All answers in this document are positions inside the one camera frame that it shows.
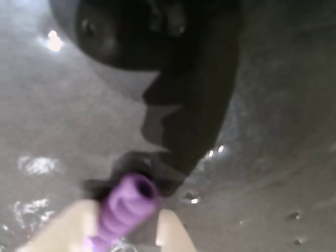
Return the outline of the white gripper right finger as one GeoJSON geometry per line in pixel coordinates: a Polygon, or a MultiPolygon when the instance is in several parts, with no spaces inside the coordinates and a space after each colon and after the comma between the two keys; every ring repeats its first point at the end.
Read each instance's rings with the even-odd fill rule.
{"type": "Polygon", "coordinates": [[[196,252],[194,243],[177,214],[161,209],[156,229],[156,245],[161,252],[196,252]]]}

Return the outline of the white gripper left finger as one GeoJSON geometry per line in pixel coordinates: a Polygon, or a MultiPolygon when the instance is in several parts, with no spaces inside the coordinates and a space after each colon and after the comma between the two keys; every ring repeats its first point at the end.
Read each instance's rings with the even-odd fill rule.
{"type": "Polygon", "coordinates": [[[26,244],[16,251],[72,252],[94,251],[90,238],[97,234],[99,204],[79,200],[51,219],[26,244]]]}

